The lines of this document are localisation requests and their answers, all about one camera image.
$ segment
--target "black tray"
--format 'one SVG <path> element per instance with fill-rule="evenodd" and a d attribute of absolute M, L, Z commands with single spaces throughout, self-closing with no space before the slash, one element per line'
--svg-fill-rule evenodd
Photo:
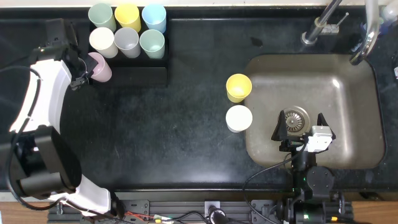
<path fill-rule="evenodd" d="M 141 34 L 148 30 L 148 27 L 141 17 L 142 8 L 140 10 Z M 112 70 L 112 78 L 104 83 L 92 80 L 90 82 L 94 86 L 106 87 L 124 87 L 124 86 L 167 86 L 168 80 L 168 64 L 169 64 L 169 18 L 166 17 L 166 31 L 165 37 L 165 53 L 163 58 L 152 59 L 147 56 L 143 49 L 137 58 L 127 58 L 120 50 L 114 58 L 105 58 Z M 116 31 L 122 28 L 118 21 L 116 21 Z M 90 23 L 90 33 L 96 29 L 93 23 Z M 96 52 L 96 50 L 89 44 L 89 52 Z"/>

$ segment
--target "black countertop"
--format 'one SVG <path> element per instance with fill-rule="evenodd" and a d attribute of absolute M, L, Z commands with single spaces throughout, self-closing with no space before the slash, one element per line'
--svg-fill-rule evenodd
<path fill-rule="evenodd" d="M 101 187 L 239 190 L 263 167 L 248 156 L 244 133 L 226 127 L 225 114 L 234 105 L 226 97 L 226 80 L 262 54 L 348 54 L 358 41 L 364 8 L 339 9 L 331 22 L 346 11 L 350 16 L 340 34 L 304 47 L 300 35 L 322 13 L 319 8 L 170 8 L 168 87 L 68 90 L 61 134 L 80 159 L 84 175 Z M 29 13 L 18 17 L 15 12 Z M 24 57 L 45 38 L 48 18 L 71 19 L 81 44 L 87 44 L 86 12 L 3 9 L 0 67 L 16 60 L 14 65 L 28 65 Z M 397 39 L 394 29 L 377 41 L 369 57 L 385 131 L 384 159 L 373 169 L 333 170 L 336 190 L 398 189 L 398 86 L 392 71 Z M 0 134 L 8 132 L 17 116 L 24 86 L 26 74 L 0 76 Z M 291 185 L 285 170 L 274 169 L 253 180 L 250 189 L 289 191 Z M 0 181 L 0 189 L 5 188 Z"/>

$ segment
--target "yellow cup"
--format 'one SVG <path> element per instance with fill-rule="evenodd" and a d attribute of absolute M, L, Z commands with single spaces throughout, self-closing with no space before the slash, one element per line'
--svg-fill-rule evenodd
<path fill-rule="evenodd" d="M 114 16 L 122 27 L 130 27 L 137 32 L 141 30 L 139 10 L 135 4 L 121 4 L 114 11 Z"/>
<path fill-rule="evenodd" d="M 231 75 L 226 81 L 226 93 L 233 103 L 239 103 L 251 92 L 251 81 L 243 74 Z"/>

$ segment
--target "pink cup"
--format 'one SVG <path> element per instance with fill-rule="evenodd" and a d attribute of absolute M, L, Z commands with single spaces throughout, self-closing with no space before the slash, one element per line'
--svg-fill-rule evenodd
<path fill-rule="evenodd" d="M 98 62 L 97 66 L 93 70 L 94 74 L 91 76 L 91 78 L 99 82 L 107 82 L 109 79 L 111 79 L 112 70 L 108 63 L 106 63 L 104 57 L 97 52 L 90 52 L 88 55 Z"/>

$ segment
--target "backsplash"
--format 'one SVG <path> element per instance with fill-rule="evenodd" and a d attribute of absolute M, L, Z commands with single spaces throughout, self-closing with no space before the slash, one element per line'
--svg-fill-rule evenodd
<path fill-rule="evenodd" d="M 165 6 L 319 6 L 331 0 L 1 0 L 0 7 L 86 7 L 98 2 L 117 6 L 124 2 L 134 2 L 138 6 L 160 3 Z M 386 5 L 392 0 L 379 0 Z M 364 0 L 344 0 L 341 5 L 363 5 Z"/>

